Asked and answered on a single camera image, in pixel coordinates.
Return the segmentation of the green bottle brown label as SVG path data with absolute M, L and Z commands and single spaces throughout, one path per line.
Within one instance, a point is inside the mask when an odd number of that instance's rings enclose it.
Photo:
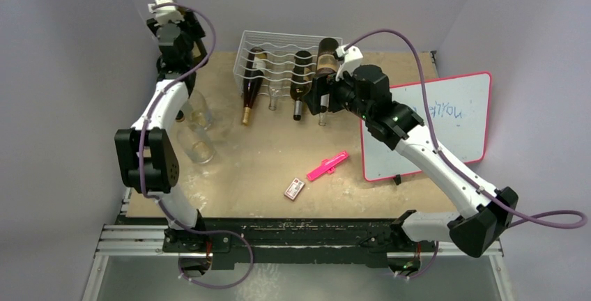
M 337 71 L 338 61 L 335 54 L 338 46 L 339 42 L 334 38 L 324 38 L 318 46 L 315 79 L 321 113 L 326 112 L 328 108 L 328 77 Z

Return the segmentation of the clear bottle with black cap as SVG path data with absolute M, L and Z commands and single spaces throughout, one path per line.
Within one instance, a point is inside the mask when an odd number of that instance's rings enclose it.
M 214 158 L 215 149 L 206 130 L 188 116 L 179 122 L 176 138 L 192 162 L 205 164 Z

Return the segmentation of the green bottle cream label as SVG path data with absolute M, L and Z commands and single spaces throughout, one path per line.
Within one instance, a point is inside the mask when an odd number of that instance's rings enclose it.
M 153 17 L 146 24 L 158 40 L 163 67 L 192 67 L 207 55 L 203 42 L 206 32 L 193 10 L 175 2 L 154 0 L 148 6 Z

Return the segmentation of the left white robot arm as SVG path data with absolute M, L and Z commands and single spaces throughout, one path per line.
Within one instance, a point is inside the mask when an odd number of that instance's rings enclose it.
M 178 188 L 180 165 L 169 131 L 187 105 L 196 71 L 208 61 L 206 33 L 195 12 L 147 21 L 158 42 L 155 92 L 142 115 L 114 136 L 123 184 L 153 200 L 167 218 L 170 229 L 183 230 L 181 243 L 190 251 L 202 250 L 208 233 L 197 226 L 200 213 Z

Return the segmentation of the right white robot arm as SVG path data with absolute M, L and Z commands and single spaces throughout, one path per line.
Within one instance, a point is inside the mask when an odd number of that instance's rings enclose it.
M 451 242 L 478 258 L 509 228 L 518 194 L 480 178 L 451 154 L 413 108 L 393 99 L 389 78 L 377 65 L 362 65 L 342 78 L 334 72 L 314 77 L 304 100 L 313 115 L 341 110 L 355 114 L 372 137 L 417 166 L 455 206 L 452 213 L 404 213 L 391 232 L 396 248 Z

